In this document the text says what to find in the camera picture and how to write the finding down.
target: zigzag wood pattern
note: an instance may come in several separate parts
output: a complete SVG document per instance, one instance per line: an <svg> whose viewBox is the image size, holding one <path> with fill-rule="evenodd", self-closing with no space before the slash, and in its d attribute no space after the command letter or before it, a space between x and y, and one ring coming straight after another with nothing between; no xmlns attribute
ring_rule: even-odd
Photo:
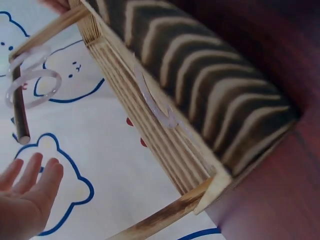
<svg viewBox="0 0 320 240"><path fill-rule="evenodd" d="M162 0L87 0L236 177L298 118L289 101L212 31Z"/></svg>

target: fingers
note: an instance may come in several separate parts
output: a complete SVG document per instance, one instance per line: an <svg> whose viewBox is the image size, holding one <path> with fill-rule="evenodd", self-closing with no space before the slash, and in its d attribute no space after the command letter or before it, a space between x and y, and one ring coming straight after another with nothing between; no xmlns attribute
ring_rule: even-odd
<svg viewBox="0 0 320 240"><path fill-rule="evenodd" d="M63 175L63 166L57 159L51 158L46 164L38 183L22 196L23 199L27 199L37 206L46 222Z"/></svg>
<svg viewBox="0 0 320 240"><path fill-rule="evenodd" d="M7 191L12 187L14 181L21 171L23 164L23 160L15 159L0 175L0 191Z"/></svg>
<svg viewBox="0 0 320 240"><path fill-rule="evenodd" d="M47 5L49 8L51 8L53 11L55 11L57 14L64 14L69 10L68 6L65 6L65 4L61 4L57 0L38 0L40 3L43 3Z"/></svg>
<svg viewBox="0 0 320 240"><path fill-rule="evenodd" d="M29 191L33 185L36 184L38 173L41 168L43 155L35 153L30 158L24 173L17 184L11 189L13 193L24 194Z"/></svg>

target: cartoon bear print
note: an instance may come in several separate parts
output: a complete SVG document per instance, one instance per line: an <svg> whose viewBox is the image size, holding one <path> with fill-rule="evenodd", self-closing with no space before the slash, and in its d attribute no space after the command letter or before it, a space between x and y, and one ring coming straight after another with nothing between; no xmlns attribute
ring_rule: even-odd
<svg viewBox="0 0 320 240"><path fill-rule="evenodd" d="M53 133L44 133L38 138L37 142L21 147L15 158L29 159L36 152L43 154L42 167L38 178L50 158L59 159L64 171L49 220L43 232L40 233L40 236L47 236L59 230L76 208L89 203L94 197L95 190L92 183L82 176L72 157L63 151L58 138Z"/></svg>
<svg viewBox="0 0 320 240"><path fill-rule="evenodd" d="M54 51L42 68L54 70L62 78L60 89L49 100L53 103L67 104L88 97L97 92L105 81L82 40ZM55 80L51 77L40 77L35 81L33 95L42 97L54 86Z"/></svg>
<svg viewBox="0 0 320 240"><path fill-rule="evenodd" d="M24 28L7 11L0 11L0 78L9 68L8 56L12 50L28 39Z"/></svg>

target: hand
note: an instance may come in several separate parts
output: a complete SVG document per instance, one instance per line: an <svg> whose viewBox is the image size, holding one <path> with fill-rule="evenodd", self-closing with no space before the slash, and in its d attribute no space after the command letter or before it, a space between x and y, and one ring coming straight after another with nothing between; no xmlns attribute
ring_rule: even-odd
<svg viewBox="0 0 320 240"><path fill-rule="evenodd" d="M45 4L58 14L64 14L70 9L68 0L38 0L38 2Z"/></svg>
<svg viewBox="0 0 320 240"><path fill-rule="evenodd" d="M1 240L28 240L45 229L64 168L51 158L36 183L42 158L41 153L35 153L14 186L23 160L14 160L0 175Z"/></svg>

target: plastic ring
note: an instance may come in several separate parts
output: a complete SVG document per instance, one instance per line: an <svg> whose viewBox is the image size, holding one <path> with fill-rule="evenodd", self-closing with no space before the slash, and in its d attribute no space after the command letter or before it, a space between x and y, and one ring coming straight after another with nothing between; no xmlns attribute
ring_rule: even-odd
<svg viewBox="0 0 320 240"><path fill-rule="evenodd" d="M48 92L47 94L42 96L41 98L25 104L24 107L25 107L25 109L31 109L31 108L34 108L34 107L48 101L50 98L52 98L53 95L56 94L58 89L61 87L62 78L59 75L59 73L57 73L56 71L53 71L50 69L42 69L42 70L35 70L35 71L26 72L24 75L18 77L15 81L13 81L12 84L10 85L9 89L6 91L5 104L9 108L12 109L14 107L14 105L10 101L10 99L11 99L12 95L14 94L15 90L18 89L19 87L21 87L25 82L32 80L32 79L35 79L35 78L41 78L41 77L55 78L56 82L55 82L54 88L50 92Z"/></svg>
<svg viewBox="0 0 320 240"><path fill-rule="evenodd" d="M21 71L21 75L22 74L26 74L27 72L33 70L34 68L36 68L37 66L39 66L40 64L43 64L47 58L50 56L51 54L51 48L49 46L35 46L33 48L31 48L30 50L22 53L21 55L19 55L16 59L13 60L13 62L10 64L9 70L8 70L8 76L11 76L12 71L18 67L19 65L21 65L24 60L26 60L28 57L30 57L33 54L36 54L38 52L45 52L44 56L41 57L37 62L35 62L33 65L31 65L30 67L23 69Z"/></svg>
<svg viewBox="0 0 320 240"><path fill-rule="evenodd" d="M175 128L178 123L175 119L174 113L172 109L167 105L167 111L168 111L168 116L166 116L161 109L157 106L155 103L154 99L152 98L149 89L146 85L145 78L142 74L141 69L137 64L134 65L134 75L135 79L137 80L138 86L140 88L140 91L143 95L143 98L146 102L146 104L149 106L150 110L153 112L155 117L167 128L173 129Z"/></svg>

